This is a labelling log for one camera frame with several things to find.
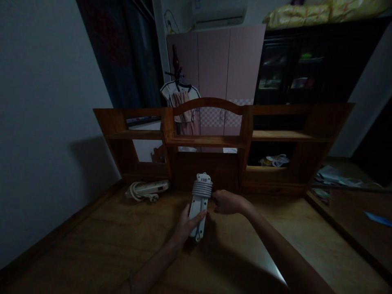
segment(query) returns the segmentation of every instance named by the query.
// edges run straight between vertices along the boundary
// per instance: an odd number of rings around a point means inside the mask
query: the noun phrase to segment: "pink garment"
[[[194,116],[195,120],[190,122],[178,122],[177,124],[180,127],[180,135],[187,136],[199,136],[200,135],[200,126],[198,123],[197,115]]]
[[[188,92],[186,91],[174,92],[171,95],[171,100],[173,102],[173,107],[178,107],[181,104],[184,104],[185,102],[189,101]],[[187,122],[191,122],[193,119],[194,119],[194,115],[192,109],[185,111],[184,113],[174,117],[174,121],[176,123],[182,123],[182,122],[187,123]]]

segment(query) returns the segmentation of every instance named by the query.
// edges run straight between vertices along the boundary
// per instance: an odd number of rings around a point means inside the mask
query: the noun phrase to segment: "white shirt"
[[[174,92],[181,92],[181,91],[188,92],[189,100],[194,100],[201,97],[199,91],[195,87],[191,86],[190,88],[186,88],[186,87],[181,87],[180,85],[177,86],[175,81],[167,82],[160,89],[160,92],[166,98],[167,105],[169,107],[173,107],[172,94]]]

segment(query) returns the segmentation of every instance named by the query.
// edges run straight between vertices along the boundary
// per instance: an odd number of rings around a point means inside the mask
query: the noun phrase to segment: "white power strip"
[[[158,200],[158,193],[166,191],[170,187],[169,180],[162,180],[154,183],[134,182],[125,192],[125,197],[141,201],[145,198],[151,202]]]
[[[193,184],[192,204],[189,211],[189,219],[193,219],[199,212],[207,209],[208,198],[211,198],[212,192],[211,177],[206,173],[197,174],[196,181]],[[196,228],[190,234],[196,242],[200,242],[204,235],[205,217],[199,222]]]

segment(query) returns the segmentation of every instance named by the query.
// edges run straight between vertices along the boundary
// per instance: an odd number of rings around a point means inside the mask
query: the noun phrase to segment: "pink wardrobe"
[[[202,97],[226,99],[237,105],[252,105],[256,90],[265,25],[236,27],[167,36],[172,68],[172,45],[183,74]],[[219,108],[200,109],[201,135],[237,136],[241,116]],[[222,148],[202,147],[202,152]]]

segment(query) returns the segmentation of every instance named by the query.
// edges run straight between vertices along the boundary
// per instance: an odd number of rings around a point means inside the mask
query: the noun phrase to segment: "hand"
[[[244,214],[245,210],[252,205],[242,196],[226,190],[217,190],[212,193],[212,198],[217,201],[217,207],[215,207],[214,212],[220,214]]]
[[[178,220],[176,229],[174,230],[174,234],[171,237],[171,241],[178,251],[180,251],[184,247],[185,241],[188,239],[192,230],[196,228],[197,224],[207,214],[207,210],[203,210],[202,212],[199,212],[197,216],[190,220],[188,217],[189,207],[190,204],[188,203],[187,206],[185,206],[184,210],[181,212],[180,219]]]

